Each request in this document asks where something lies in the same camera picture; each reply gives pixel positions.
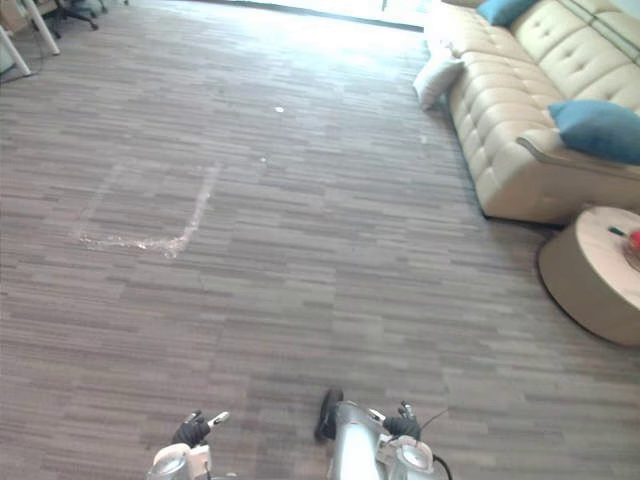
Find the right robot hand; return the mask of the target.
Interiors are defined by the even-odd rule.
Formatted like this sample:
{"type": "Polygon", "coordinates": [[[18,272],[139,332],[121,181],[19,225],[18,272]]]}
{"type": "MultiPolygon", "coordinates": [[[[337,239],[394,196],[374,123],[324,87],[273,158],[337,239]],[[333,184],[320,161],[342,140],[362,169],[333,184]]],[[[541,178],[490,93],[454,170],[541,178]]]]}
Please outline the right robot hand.
{"type": "Polygon", "coordinates": [[[406,401],[401,401],[397,416],[387,416],[382,425],[393,437],[409,436],[415,440],[421,438],[421,427],[413,407],[406,401]]]}

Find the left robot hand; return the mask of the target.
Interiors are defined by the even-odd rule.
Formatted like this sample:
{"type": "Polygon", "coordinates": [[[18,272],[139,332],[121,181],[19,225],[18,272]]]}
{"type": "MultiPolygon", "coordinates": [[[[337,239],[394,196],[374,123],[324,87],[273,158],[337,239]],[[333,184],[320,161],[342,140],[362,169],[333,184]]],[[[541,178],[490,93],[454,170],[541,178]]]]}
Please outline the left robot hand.
{"type": "Polygon", "coordinates": [[[172,437],[172,443],[186,444],[190,448],[205,445],[212,430],[229,418],[229,411],[222,411],[215,417],[206,419],[201,410],[194,410],[179,425],[172,437]]]}

